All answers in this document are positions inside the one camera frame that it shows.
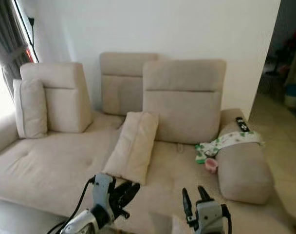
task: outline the cloth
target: cloth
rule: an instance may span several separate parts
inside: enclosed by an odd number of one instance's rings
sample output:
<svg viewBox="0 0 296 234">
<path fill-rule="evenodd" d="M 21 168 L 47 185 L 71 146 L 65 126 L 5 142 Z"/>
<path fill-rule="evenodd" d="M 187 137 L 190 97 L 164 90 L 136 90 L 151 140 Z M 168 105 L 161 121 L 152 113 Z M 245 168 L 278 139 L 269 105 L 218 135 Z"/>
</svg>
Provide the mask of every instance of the cloth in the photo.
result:
<svg viewBox="0 0 296 234">
<path fill-rule="evenodd" d="M 216 156 L 218 151 L 222 148 L 231 145 L 250 142 L 255 142 L 259 143 L 260 145 L 263 145 L 260 134 L 254 131 L 232 132 L 220 136 L 211 143 L 199 143 L 195 146 L 196 150 L 198 151 L 198 155 L 196 156 L 196 162 L 199 164 L 203 164 L 207 157 Z"/>
</svg>

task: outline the curtain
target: curtain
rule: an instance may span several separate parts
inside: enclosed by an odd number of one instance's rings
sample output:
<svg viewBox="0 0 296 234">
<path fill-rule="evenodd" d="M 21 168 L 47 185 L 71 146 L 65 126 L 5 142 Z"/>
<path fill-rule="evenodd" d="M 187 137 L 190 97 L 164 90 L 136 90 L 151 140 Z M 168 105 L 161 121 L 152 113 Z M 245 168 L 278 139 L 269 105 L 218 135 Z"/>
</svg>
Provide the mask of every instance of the curtain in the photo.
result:
<svg viewBox="0 0 296 234">
<path fill-rule="evenodd" d="M 31 62 L 19 20 L 11 0 L 0 0 L 0 64 L 13 97 L 13 81 L 21 79 L 20 66 Z"/>
</svg>

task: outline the black remote control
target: black remote control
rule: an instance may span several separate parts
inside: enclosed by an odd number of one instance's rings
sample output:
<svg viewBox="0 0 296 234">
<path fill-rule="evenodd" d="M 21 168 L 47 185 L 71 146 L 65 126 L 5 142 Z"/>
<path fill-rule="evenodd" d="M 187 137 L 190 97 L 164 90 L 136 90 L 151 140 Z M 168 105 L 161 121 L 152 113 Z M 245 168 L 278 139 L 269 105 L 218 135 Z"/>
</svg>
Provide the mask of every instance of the black remote control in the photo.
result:
<svg viewBox="0 0 296 234">
<path fill-rule="evenodd" d="M 248 126 L 246 125 L 246 123 L 244 122 L 242 117 L 237 117 L 236 122 L 242 132 L 249 132 L 250 131 L 250 129 L 248 128 Z"/>
</svg>

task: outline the beige sofa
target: beige sofa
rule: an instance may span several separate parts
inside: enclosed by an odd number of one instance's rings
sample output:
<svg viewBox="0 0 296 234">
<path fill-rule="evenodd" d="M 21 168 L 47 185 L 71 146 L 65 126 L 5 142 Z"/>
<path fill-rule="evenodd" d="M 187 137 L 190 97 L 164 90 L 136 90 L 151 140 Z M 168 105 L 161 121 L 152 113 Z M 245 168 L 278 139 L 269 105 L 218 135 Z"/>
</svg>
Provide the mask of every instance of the beige sofa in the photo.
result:
<svg viewBox="0 0 296 234">
<path fill-rule="evenodd" d="M 0 122 L 0 199 L 69 216 L 86 180 L 104 168 L 126 113 L 154 111 L 160 124 L 146 185 L 126 207 L 131 217 L 118 218 L 117 228 L 170 233 L 171 216 L 185 218 L 182 188 L 194 203 L 202 185 L 227 204 L 233 233 L 292 233 L 257 144 L 221 150 L 218 175 L 195 163 L 193 144 L 239 130 L 234 118 L 240 110 L 220 111 L 225 63 L 156 59 L 156 54 L 102 54 L 103 112 L 90 109 L 81 64 L 22 66 L 23 79 L 44 84 L 49 133 L 18 139 L 14 116 Z M 81 209 L 92 206 L 91 192 L 92 187 Z"/>
</svg>

